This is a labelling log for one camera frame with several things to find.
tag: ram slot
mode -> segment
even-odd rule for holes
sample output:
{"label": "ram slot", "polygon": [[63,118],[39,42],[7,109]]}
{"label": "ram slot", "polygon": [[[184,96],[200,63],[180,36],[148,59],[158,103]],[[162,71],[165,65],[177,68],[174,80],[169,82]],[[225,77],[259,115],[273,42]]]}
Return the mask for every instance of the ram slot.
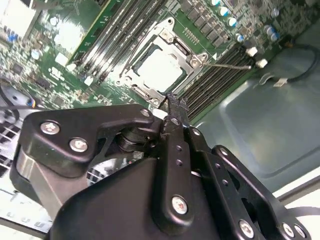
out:
{"label": "ram slot", "polygon": [[150,20],[154,17],[161,6],[164,4],[164,0],[156,0],[150,3],[147,8],[141,13],[139,21],[136,22],[131,29],[129,29],[128,33],[125,35],[125,39],[121,42],[121,44],[117,47],[118,51],[115,51],[107,56],[105,56],[104,62],[106,63],[109,59],[112,59],[110,63],[105,64],[101,67],[100,73],[98,76],[103,76],[105,78],[108,74],[113,70],[113,68],[119,63],[119,61],[123,60],[124,57],[127,56],[127,52],[130,51],[130,47],[138,40],[146,27],[149,25]]}
{"label": "ram slot", "polygon": [[125,1],[121,5],[121,7],[116,11],[114,16],[111,18],[109,23],[106,25],[106,27],[103,29],[103,31],[100,33],[99,37],[95,41],[95,43],[92,45],[90,50],[86,52],[82,58],[81,67],[90,68],[90,66],[93,64],[95,59],[98,57],[99,52],[102,50],[102,45],[105,41],[108,41],[110,38],[110,35],[121,26],[124,19],[127,17],[128,11],[132,9],[133,5],[135,4],[135,0],[128,0]]}
{"label": "ram slot", "polygon": [[[235,46],[217,63],[229,65],[253,65],[254,60],[248,57],[245,50]],[[211,67],[182,96],[187,98],[188,117],[193,119],[207,106],[221,99],[222,95],[248,71],[231,68]]]}
{"label": "ram slot", "polygon": [[149,3],[144,5],[143,7],[134,9],[134,14],[132,14],[132,17],[126,21],[127,24],[119,30],[117,35],[113,38],[113,41],[106,46],[103,54],[99,58],[99,61],[95,64],[96,68],[93,70],[93,72],[99,72],[104,67],[104,65],[108,64],[111,56],[116,52],[117,49],[119,49],[119,45],[121,45],[121,43],[126,40],[128,33],[130,34],[130,32],[136,28],[142,16],[145,13],[149,12],[149,9],[153,5],[154,3],[152,1],[149,1]]}

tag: green circuit board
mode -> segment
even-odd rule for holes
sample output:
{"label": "green circuit board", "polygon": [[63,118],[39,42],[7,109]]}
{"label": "green circuit board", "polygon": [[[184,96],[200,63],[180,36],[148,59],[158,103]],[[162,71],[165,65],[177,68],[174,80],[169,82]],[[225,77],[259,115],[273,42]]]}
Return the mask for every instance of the green circuit board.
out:
{"label": "green circuit board", "polygon": [[[0,74],[9,79],[15,88],[29,92],[37,99],[37,104],[49,109],[132,103],[151,107],[130,86],[116,84],[116,74],[93,76],[92,83],[85,83],[89,74],[84,72],[86,68],[80,61],[95,47],[97,39],[116,17],[117,11],[130,2],[134,6],[130,8],[133,21],[138,18],[134,14],[138,14],[139,9],[152,1],[61,0],[56,7],[37,11],[31,31],[23,41],[8,42],[7,33],[2,28]],[[237,34],[252,41],[259,52],[270,60],[281,50],[279,41],[282,38],[288,35],[293,38],[299,36],[319,18],[320,12],[317,5],[307,7],[290,0],[226,0],[217,6],[212,6],[209,0],[154,2],[158,4],[158,8],[154,9],[155,14],[146,21],[140,34],[134,36],[131,45],[127,47],[128,51],[118,61],[119,65],[123,65],[131,56],[154,23],[168,18],[174,19],[173,31],[181,42],[194,54],[207,53],[209,63],[219,61],[236,44]],[[228,16],[220,15],[222,7],[228,8]],[[279,10],[276,17],[271,15],[274,8]],[[228,26],[231,17],[237,21],[235,26]],[[130,26],[130,20],[127,19],[124,24]],[[207,25],[210,27],[209,31],[204,29]],[[271,41],[264,32],[266,25],[276,29],[279,36],[276,41]],[[17,65],[22,67],[20,72],[16,71]],[[207,69],[201,68],[198,76]],[[191,79],[190,84],[196,80],[196,77]]]}

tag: hole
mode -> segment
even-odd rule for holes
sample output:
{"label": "hole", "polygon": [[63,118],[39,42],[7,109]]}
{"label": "hole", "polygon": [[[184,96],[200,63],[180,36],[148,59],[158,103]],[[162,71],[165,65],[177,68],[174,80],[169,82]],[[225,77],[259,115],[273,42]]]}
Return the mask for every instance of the hole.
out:
{"label": "hole", "polygon": [[182,161],[181,161],[181,160],[179,160],[179,159],[177,159],[175,163],[176,163],[179,167],[181,167],[181,166],[182,166],[182,164],[183,164],[183,163],[182,163]]}
{"label": "hole", "polygon": [[227,187],[228,187],[228,184],[229,184],[229,183],[228,183],[228,181],[227,181],[227,180],[223,179],[223,180],[222,180],[222,183],[223,183],[225,186],[227,186]]}
{"label": "hole", "polygon": [[228,171],[228,173],[229,173],[229,176],[230,176],[230,178],[231,178],[231,180],[233,182],[233,185],[235,186],[235,189],[238,191],[240,189],[239,180],[236,179],[236,177],[231,172]]}

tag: electronic component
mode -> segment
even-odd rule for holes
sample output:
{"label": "electronic component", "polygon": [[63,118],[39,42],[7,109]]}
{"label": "electronic component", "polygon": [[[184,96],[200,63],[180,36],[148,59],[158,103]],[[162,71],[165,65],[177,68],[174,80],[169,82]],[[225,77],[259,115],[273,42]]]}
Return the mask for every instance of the electronic component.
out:
{"label": "electronic component", "polygon": [[35,16],[36,10],[29,8],[20,0],[1,0],[0,27],[10,29],[9,42],[16,41],[18,37],[23,39]]}
{"label": "electronic component", "polygon": [[218,4],[220,3],[220,0],[211,0],[210,3],[212,6],[218,6]]}
{"label": "electronic component", "polygon": [[53,100],[53,103],[56,104],[57,106],[62,106],[62,104],[65,102],[60,96],[56,96],[55,99]]}
{"label": "electronic component", "polygon": [[204,34],[204,35],[207,35],[210,30],[212,29],[212,27],[206,23],[202,28],[201,28],[201,32]]}
{"label": "electronic component", "polygon": [[242,43],[242,42],[245,40],[244,36],[242,36],[242,35],[239,34],[239,33],[237,33],[237,34],[235,35],[235,39],[236,39],[236,41],[237,41],[238,43]]}
{"label": "electronic component", "polygon": [[235,27],[237,25],[237,20],[234,17],[229,17],[227,23],[229,27]]}
{"label": "electronic component", "polygon": [[191,81],[208,59],[207,53],[192,52],[173,31],[174,25],[174,19],[169,17],[151,29],[135,53],[136,60],[127,65],[122,78],[115,83],[130,86],[155,107],[168,89],[179,91],[175,84]]}
{"label": "electronic component", "polygon": [[216,33],[215,30],[212,30],[212,31],[208,34],[208,36],[207,36],[207,38],[208,38],[211,42],[213,42],[217,37],[218,37],[218,34]]}
{"label": "electronic component", "polygon": [[49,89],[51,86],[50,82],[41,76],[38,76],[36,78],[35,83],[40,87],[44,88],[45,90]]}
{"label": "electronic component", "polygon": [[14,63],[13,67],[12,67],[12,72],[14,72],[15,74],[20,75],[23,71],[23,67],[21,65],[19,65],[18,63]]}
{"label": "electronic component", "polygon": [[219,13],[220,16],[225,17],[225,16],[228,15],[229,9],[226,8],[225,6],[220,6],[220,7],[218,8],[218,13]]}
{"label": "electronic component", "polygon": [[213,45],[217,48],[224,42],[224,39],[222,37],[218,37],[217,40],[214,41]]}
{"label": "electronic component", "polygon": [[245,51],[245,53],[248,54],[250,57],[253,57],[254,55],[256,55],[257,52],[258,52],[258,49],[255,46],[250,47]]}
{"label": "electronic component", "polygon": [[191,12],[188,14],[188,19],[191,21],[195,21],[199,17],[199,13],[196,9],[192,9]]}
{"label": "electronic component", "polygon": [[198,28],[201,28],[205,24],[205,19],[200,16],[195,22],[194,25],[196,25]]}
{"label": "electronic component", "polygon": [[187,0],[183,0],[183,2],[181,4],[182,12],[188,13],[191,8],[192,8],[191,3],[189,1],[187,1]]}

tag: silver screw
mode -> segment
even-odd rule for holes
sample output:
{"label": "silver screw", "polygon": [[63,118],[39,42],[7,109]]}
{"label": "silver screw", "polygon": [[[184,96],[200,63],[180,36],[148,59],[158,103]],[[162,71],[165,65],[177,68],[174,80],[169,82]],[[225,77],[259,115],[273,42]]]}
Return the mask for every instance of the silver screw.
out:
{"label": "silver screw", "polygon": [[172,198],[172,207],[178,214],[186,214],[188,211],[187,203],[179,196]]}
{"label": "silver screw", "polygon": [[302,230],[300,226],[294,225],[294,228],[298,232],[298,234],[301,235],[301,237],[303,237],[304,239],[307,237],[307,235],[305,234],[305,232]]}
{"label": "silver screw", "polygon": [[200,136],[200,132],[197,129],[194,128],[192,131],[195,135]]}
{"label": "silver screw", "polygon": [[239,221],[239,227],[243,232],[243,234],[246,235],[248,238],[250,239],[254,238],[255,232],[247,221],[241,219]]}
{"label": "silver screw", "polygon": [[225,150],[223,147],[220,148],[220,151],[222,152],[223,155],[228,156],[227,150]]}
{"label": "silver screw", "polygon": [[83,153],[88,149],[88,144],[86,141],[78,137],[72,139],[69,145],[73,151],[78,153]]}
{"label": "silver screw", "polygon": [[145,117],[150,117],[150,113],[148,112],[148,110],[142,109],[140,112],[141,112],[141,114],[142,114],[143,116],[145,116]]}
{"label": "silver screw", "polygon": [[176,118],[171,118],[171,122],[173,122],[175,125],[179,125],[179,121]]}
{"label": "silver screw", "polygon": [[40,128],[42,132],[49,135],[55,135],[60,132],[60,127],[54,122],[44,122],[41,124]]}
{"label": "silver screw", "polygon": [[288,224],[283,223],[282,226],[283,226],[285,233],[288,234],[289,237],[291,237],[291,238],[295,237],[294,231],[292,231],[291,227]]}

